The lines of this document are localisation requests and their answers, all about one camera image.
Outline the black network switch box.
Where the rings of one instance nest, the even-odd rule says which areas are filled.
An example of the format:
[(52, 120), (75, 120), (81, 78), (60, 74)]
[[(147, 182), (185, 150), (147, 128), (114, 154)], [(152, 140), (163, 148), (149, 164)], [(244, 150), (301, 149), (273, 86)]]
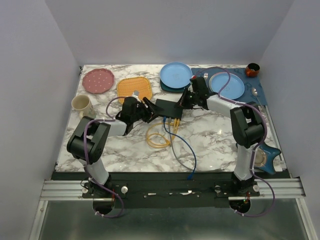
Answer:
[(155, 113), (160, 117), (181, 119), (183, 114), (183, 108), (177, 105), (176, 102), (157, 99), (155, 102)]

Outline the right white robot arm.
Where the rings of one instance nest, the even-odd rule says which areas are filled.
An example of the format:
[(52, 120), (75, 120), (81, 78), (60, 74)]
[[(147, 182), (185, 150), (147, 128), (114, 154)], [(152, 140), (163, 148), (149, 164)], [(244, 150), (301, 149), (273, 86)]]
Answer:
[(220, 113), (231, 120), (231, 129), (237, 145), (236, 166), (232, 174), (230, 191), (241, 196), (254, 184), (256, 151), (267, 135), (266, 121), (255, 102), (244, 103), (210, 93), (205, 79), (193, 77), (177, 105), (183, 109), (194, 106)]

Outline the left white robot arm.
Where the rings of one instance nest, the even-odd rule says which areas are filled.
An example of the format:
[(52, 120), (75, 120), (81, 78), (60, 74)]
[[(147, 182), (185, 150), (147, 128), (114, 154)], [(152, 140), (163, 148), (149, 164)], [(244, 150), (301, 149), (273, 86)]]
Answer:
[(108, 183), (109, 173), (105, 169), (101, 156), (109, 136), (126, 136), (135, 122), (142, 120), (150, 123), (165, 112), (166, 101), (152, 103), (147, 98), (143, 101), (133, 96), (126, 97), (121, 111), (111, 119), (98, 119), (83, 116), (67, 143), (67, 151), (80, 162), (94, 183), (93, 191), (101, 198), (111, 191)]

